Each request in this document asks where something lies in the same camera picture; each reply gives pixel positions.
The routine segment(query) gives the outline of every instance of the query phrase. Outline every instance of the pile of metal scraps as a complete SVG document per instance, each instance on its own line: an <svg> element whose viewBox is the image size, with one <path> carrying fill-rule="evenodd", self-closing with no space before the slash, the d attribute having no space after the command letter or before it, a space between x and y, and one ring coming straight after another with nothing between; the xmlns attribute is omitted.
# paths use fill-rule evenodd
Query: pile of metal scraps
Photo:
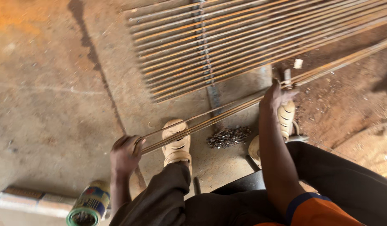
<svg viewBox="0 0 387 226"><path fill-rule="evenodd" d="M239 142L245 141L251 134L248 126L236 129L224 129L207 139L211 148L228 148Z"/></svg>

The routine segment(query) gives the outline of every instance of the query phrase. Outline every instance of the oil stain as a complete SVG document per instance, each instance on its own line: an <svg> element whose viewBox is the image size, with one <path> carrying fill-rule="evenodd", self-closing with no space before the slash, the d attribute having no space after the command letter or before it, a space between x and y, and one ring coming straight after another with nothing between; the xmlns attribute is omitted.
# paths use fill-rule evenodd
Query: oil stain
<svg viewBox="0 0 387 226"><path fill-rule="evenodd" d="M100 60L98 59L96 47L94 46L91 37L89 36L87 32L87 27L83 19L83 12L84 12L84 3L81 0L71 0L68 3L68 9L72 13L73 18L76 20L76 23L80 27L80 31L82 32L82 46L83 47L88 47L90 49L89 54L87 55L87 58L94 64L93 70L96 70L100 73L101 80L104 84L104 88L108 93L108 96L110 97L110 100L112 102L112 108L115 111L115 117L116 120L118 121L118 124L120 125L122 132L126 134L125 127L120 119L120 115L118 112L118 109L116 107L113 95L111 94L107 79L105 77L104 71L102 70ZM143 190L146 188L146 183L144 182L143 175L139 169L139 167L136 168L135 173L139 179L139 186Z"/></svg>

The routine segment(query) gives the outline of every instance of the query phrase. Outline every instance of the rust stain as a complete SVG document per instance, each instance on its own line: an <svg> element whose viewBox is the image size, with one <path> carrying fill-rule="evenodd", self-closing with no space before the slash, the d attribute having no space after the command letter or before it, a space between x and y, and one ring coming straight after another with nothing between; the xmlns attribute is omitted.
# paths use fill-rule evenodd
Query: rust stain
<svg viewBox="0 0 387 226"><path fill-rule="evenodd" d="M65 9L65 5L64 0L0 0L0 31L14 26L23 33L38 35L40 28L35 23L50 20L50 15Z"/></svg>

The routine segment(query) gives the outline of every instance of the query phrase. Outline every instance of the tin can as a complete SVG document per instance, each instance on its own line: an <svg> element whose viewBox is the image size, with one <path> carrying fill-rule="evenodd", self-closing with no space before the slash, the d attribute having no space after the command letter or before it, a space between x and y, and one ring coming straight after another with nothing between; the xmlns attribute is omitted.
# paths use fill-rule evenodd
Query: tin can
<svg viewBox="0 0 387 226"><path fill-rule="evenodd" d="M109 183L93 181L77 199L66 217L66 224L68 226L97 226L105 217L109 203Z"/></svg>

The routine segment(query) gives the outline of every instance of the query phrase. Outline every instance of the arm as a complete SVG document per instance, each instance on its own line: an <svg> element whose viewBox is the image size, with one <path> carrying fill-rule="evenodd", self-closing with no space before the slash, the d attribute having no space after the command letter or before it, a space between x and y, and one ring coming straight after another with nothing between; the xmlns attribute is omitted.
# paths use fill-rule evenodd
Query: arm
<svg viewBox="0 0 387 226"><path fill-rule="evenodd" d="M305 190L298 182L294 162L280 133L277 109L282 99L280 84L274 80L259 105L259 157L269 200L284 216L288 204Z"/></svg>
<svg viewBox="0 0 387 226"><path fill-rule="evenodd" d="M132 201L129 192L129 179L138 166L141 157L141 149L145 140L139 136L123 136L117 140L110 152L111 160L111 208L113 213Z"/></svg>

